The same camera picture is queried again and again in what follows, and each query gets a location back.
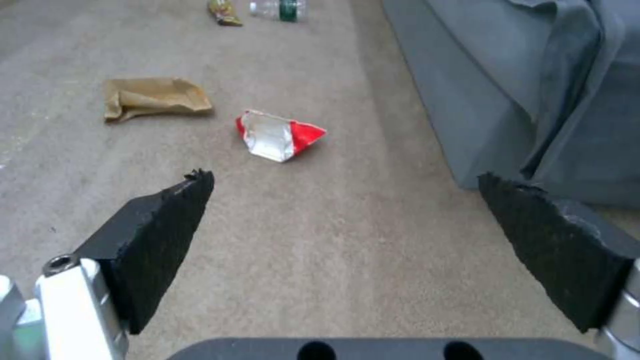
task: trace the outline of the gray fabric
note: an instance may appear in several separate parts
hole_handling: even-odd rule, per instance
[[[600,25],[584,0],[425,0],[455,41],[529,114],[531,177],[577,103]]]
[[[427,3],[384,5],[456,182],[475,188],[489,169],[517,177],[533,145],[528,114],[488,81]]]
[[[640,206],[636,3],[385,1],[461,186],[514,166],[556,195]]]
[[[554,15],[540,69],[540,112],[536,143],[522,171],[532,177],[549,144],[578,103],[600,42],[600,25],[585,0],[508,0],[531,17]]]
[[[635,0],[593,0],[604,29],[584,95],[554,137],[534,179],[640,206],[640,8]]]
[[[423,1],[479,69],[535,119],[553,14],[531,16],[528,9],[505,0]]]

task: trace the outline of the bolt hole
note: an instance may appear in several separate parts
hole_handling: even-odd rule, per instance
[[[63,268],[69,264],[71,264],[71,257],[60,256],[58,258],[53,259],[49,264],[49,266],[51,266],[51,268]]]
[[[312,341],[300,348],[298,360],[335,360],[335,352],[323,342]]]
[[[483,360],[482,355],[471,346],[463,341],[452,341],[444,347],[445,360]]]

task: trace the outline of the bottle label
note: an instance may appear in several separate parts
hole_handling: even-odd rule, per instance
[[[280,20],[290,22],[298,20],[298,0],[280,0]]]

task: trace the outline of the crumpled paper bag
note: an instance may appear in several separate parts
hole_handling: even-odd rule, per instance
[[[213,109],[202,88],[180,78],[109,79],[104,82],[104,104],[106,122]]]

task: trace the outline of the crumpled chip bag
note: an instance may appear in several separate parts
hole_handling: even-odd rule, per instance
[[[209,11],[216,18],[218,25],[242,26],[230,0],[209,0]]]
[[[236,126],[250,153],[280,163],[326,134],[325,129],[315,125],[256,110],[245,111],[236,119]]]

